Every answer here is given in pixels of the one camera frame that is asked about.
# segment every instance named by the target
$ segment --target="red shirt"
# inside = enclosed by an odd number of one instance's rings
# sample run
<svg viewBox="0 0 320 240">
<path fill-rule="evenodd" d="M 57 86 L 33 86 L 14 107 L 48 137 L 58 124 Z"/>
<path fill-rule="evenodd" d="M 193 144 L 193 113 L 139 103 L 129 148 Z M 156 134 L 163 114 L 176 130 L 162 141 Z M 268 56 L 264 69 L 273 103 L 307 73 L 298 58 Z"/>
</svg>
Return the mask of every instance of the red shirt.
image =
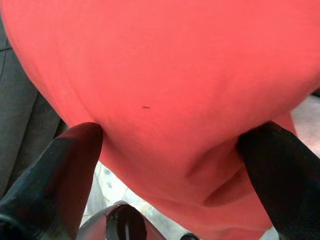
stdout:
<svg viewBox="0 0 320 240">
<path fill-rule="evenodd" d="M 2 0 L 24 70 L 69 125 L 96 122 L 100 160 L 206 240 L 271 226 L 237 137 L 320 85 L 319 0 Z"/>
</svg>

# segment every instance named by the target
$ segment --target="floor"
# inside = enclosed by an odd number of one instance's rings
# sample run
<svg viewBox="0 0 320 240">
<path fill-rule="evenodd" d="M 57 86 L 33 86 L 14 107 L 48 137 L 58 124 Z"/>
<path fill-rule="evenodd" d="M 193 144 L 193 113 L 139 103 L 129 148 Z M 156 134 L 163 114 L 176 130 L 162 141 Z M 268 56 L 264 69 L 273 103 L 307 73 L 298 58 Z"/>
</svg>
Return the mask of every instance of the floor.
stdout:
<svg viewBox="0 0 320 240">
<path fill-rule="evenodd" d="M 300 140 L 320 157 L 320 98 L 309 96 L 292 111 L 292 116 Z M 188 232 L 134 194 L 100 162 L 95 169 L 91 193 L 81 224 L 94 213 L 120 200 L 138 209 L 168 240 L 179 240 Z M 278 234 L 272 228 L 260 240 L 278 240 Z"/>
</svg>

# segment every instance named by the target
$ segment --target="gray seat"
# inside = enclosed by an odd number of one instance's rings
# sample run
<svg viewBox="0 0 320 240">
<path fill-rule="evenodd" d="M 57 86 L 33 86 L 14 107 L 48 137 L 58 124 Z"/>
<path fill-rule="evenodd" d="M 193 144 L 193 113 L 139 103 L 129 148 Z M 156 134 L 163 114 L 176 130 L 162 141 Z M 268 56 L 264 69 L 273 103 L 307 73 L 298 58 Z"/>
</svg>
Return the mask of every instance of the gray seat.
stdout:
<svg viewBox="0 0 320 240">
<path fill-rule="evenodd" d="M 0 22 L 0 199 L 61 126 L 23 71 Z"/>
</svg>

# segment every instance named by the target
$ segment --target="tiled floor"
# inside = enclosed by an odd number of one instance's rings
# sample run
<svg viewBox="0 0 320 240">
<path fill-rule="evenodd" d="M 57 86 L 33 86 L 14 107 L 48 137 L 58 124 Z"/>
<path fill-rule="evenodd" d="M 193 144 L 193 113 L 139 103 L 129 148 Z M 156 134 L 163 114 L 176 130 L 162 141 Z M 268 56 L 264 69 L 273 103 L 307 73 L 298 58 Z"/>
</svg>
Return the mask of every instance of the tiled floor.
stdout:
<svg viewBox="0 0 320 240">
<path fill-rule="evenodd" d="M 320 156 L 320 98 L 309 96 L 292 111 L 292 116 L 301 141 Z M 120 200 L 138 209 L 168 240 L 179 240 L 188 232 L 134 194 L 100 162 L 95 169 L 91 193 L 81 224 L 94 213 Z M 260 240 L 278 240 L 278 234 L 272 228 Z"/>
</svg>

